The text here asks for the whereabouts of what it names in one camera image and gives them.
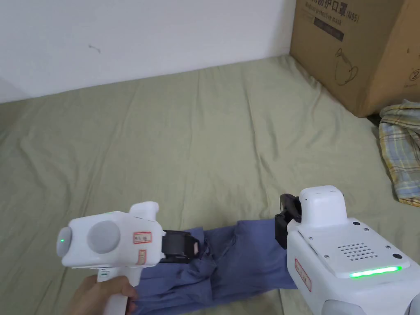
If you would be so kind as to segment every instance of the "gray round button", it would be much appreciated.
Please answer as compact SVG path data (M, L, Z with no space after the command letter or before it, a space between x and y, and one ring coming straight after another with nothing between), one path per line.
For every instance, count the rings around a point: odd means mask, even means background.
M114 250L120 242L120 229L113 221L102 221L90 228L87 243L91 250L106 254Z
M60 233L58 233L57 238L57 255L59 257L64 257L67 254L68 249L70 248L71 243L71 228L68 226L62 228Z

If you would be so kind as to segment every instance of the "blue pants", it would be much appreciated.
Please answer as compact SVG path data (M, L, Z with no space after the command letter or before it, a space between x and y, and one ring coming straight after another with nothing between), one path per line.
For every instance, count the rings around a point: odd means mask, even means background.
M158 264L142 271L135 314L182 314L246 299L272 289L295 289L274 220L189 230L200 241L190 264Z

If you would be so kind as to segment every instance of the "wrinkled fabric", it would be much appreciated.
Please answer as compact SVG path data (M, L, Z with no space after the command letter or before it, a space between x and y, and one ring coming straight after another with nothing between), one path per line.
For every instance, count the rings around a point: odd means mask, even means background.
M420 207L420 103L385 107L381 117L382 156L398 200Z
M199 259L144 269L137 314L183 314L272 289L295 288L286 251L274 238L274 220L189 231L200 241Z

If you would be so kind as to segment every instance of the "handle grip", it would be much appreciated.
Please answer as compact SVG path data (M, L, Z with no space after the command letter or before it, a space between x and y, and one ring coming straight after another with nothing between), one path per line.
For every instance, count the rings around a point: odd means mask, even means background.
M141 267L100 268L98 282L110 280L118 276L126 276L132 286L140 282ZM122 294L112 295L105 306L103 315L124 315L127 308L127 297Z

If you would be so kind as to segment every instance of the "white handheld device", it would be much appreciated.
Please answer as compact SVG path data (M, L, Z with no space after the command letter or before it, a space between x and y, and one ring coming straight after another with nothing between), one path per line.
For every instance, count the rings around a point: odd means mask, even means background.
M97 268L97 281L126 276L132 286L140 282L142 268L159 262L188 263L198 254L198 241L190 233L164 231L156 222L159 205L143 202L129 213L114 211L71 220L61 229L57 254L73 268ZM104 315L124 315L127 297L116 294Z
M314 315L420 315L420 266L348 218L336 187L282 195L275 221L287 269Z

